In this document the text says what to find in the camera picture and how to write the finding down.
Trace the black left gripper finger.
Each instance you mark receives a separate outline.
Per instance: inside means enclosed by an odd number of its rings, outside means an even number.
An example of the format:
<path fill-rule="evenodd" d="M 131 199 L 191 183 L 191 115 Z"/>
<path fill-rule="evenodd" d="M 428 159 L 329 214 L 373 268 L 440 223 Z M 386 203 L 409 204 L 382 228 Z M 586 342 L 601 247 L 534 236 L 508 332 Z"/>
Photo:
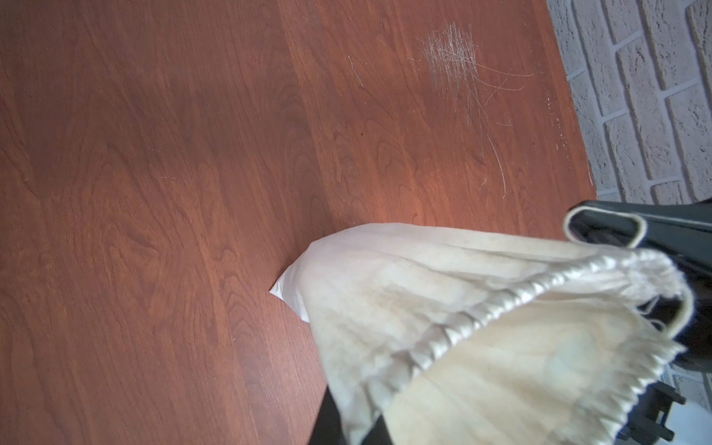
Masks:
<path fill-rule="evenodd" d="M 318 415 L 313 425 L 309 445 L 346 445 L 339 410 L 331 391 L 326 388 Z M 362 445 L 392 445 L 385 419 L 379 417 L 362 441 Z"/>

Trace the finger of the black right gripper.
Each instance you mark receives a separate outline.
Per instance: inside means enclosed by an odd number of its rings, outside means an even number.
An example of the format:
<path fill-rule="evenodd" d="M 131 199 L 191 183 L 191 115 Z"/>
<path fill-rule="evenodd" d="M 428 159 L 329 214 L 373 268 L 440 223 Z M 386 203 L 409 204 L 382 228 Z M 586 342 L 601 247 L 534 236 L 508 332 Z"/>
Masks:
<path fill-rule="evenodd" d="M 564 218 L 568 239 L 625 248 L 652 248 L 679 261 L 711 260 L 711 201 L 647 205 L 584 201 Z"/>

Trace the cream cloth soil bag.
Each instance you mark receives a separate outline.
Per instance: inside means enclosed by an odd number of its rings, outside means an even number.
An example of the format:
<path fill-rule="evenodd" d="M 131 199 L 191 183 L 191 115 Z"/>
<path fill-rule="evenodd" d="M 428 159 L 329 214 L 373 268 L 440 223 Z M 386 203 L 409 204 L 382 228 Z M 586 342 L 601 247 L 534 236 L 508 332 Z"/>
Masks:
<path fill-rule="evenodd" d="M 611 444 L 693 315 L 656 250 L 412 224 L 314 241 L 272 293 L 348 444 Z"/>

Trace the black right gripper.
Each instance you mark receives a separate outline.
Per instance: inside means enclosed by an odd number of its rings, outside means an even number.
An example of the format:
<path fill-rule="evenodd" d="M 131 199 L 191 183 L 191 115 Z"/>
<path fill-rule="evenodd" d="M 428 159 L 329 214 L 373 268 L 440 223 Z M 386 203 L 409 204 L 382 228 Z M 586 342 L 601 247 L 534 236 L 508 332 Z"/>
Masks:
<path fill-rule="evenodd" d="M 693 278 L 690 287 L 695 313 L 676 337 L 687 350 L 639 398 L 617 444 L 711 442 L 711 279 Z M 681 307 L 679 300 L 661 299 L 645 318 L 669 324 Z"/>

